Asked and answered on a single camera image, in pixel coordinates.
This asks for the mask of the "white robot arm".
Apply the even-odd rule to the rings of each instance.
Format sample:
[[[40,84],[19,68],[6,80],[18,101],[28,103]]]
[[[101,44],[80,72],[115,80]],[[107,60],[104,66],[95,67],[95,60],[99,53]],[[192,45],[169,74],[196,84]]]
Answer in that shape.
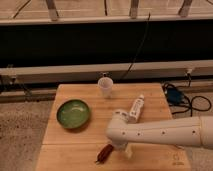
[[[213,116],[196,116],[137,123],[125,110],[115,110],[106,137],[116,150],[129,143],[147,143],[213,149]]]

